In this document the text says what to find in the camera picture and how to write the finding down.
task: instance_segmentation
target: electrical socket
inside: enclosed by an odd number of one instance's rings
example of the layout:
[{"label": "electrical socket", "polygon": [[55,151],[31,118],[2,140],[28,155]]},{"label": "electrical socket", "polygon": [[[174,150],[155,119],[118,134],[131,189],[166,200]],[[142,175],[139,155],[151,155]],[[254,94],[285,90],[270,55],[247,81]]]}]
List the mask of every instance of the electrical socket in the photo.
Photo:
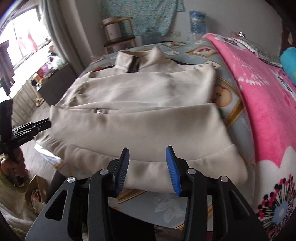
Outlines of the electrical socket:
[{"label": "electrical socket", "polygon": [[181,31],[171,31],[170,35],[174,37],[179,37],[181,36]]}]

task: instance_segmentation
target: teal pillow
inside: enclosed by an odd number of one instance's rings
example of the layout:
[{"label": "teal pillow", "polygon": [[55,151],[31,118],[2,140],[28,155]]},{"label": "teal pillow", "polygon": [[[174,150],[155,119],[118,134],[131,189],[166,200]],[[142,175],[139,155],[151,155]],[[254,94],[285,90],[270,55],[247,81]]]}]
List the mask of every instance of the teal pillow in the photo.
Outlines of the teal pillow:
[{"label": "teal pillow", "polygon": [[290,47],[282,53],[281,64],[286,75],[296,85],[296,48]]}]

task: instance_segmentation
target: wooden chair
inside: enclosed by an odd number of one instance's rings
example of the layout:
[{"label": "wooden chair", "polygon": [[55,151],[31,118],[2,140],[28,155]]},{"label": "wooden chair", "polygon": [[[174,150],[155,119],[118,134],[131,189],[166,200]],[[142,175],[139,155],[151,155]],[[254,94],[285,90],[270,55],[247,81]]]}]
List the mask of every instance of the wooden chair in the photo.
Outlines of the wooden chair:
[{"label": "wooden chair", "polygon": [[[125,44],[125,43],[130,42],[133,47],[137,47],[136,42],[135,42],[135,36],[133,34],[133,28],[131,26],[131,19],[132,19],[132,17],[117,18],[115,20],[112,20],[111,22],[108,22],[108,23],[102,25],[102,28],[105,29],[105,33],[106,33],[106,36],[108,39],[108,41],[104,44],[104,48],[105,48],[105,51],[107,54],[109,54],[109,49],[111,49],[112,53],[113,53],[114,51],[113,51],[112,47],[116,46],[116,45],[121,45],[121,44]],[[120,22],[126,21],[126,20],[128,20],[128,22],[129,22],[131,34],[110,40],[106,26],[108,26],[110,24],[114,24],[114,23],[120,23]]]}]

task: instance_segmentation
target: floor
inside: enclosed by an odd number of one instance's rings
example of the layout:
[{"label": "floor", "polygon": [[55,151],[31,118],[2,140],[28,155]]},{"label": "floor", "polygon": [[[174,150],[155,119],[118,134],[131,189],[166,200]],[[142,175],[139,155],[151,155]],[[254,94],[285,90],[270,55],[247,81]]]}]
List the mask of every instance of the floor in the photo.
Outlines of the floor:
[{"label": "floor", "polygon": [[[42,119],[48,118],[48,116],[49,105],[44,102],[33,112],[30,121],[40,121]],[[34,177],[35,175],[38,175],[44,178],[50,184],[56,169],[51,164],[46,162],[39,152],[34,149],[34,146],[35,140],[31,140],[20,147],[23,151],[26,168],[29,171],[29,176]]]}]

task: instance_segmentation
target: person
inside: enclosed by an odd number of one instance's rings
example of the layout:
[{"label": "person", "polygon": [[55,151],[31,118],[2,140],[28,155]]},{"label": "person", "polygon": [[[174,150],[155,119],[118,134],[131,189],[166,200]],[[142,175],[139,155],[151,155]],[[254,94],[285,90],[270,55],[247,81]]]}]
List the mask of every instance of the person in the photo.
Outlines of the person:
[{"label": "person", "polygon": [[20,187],[15,187],[9,180],[9,169],[13,169],[16,177],[24,177],[27,172],[25,160],[20,148],[15,150],[18,163],[7,156],[0,156],[0,211],[12,230],[24,240],[37,214],[30,209],[25,201],[25,193],[29,179]]}]

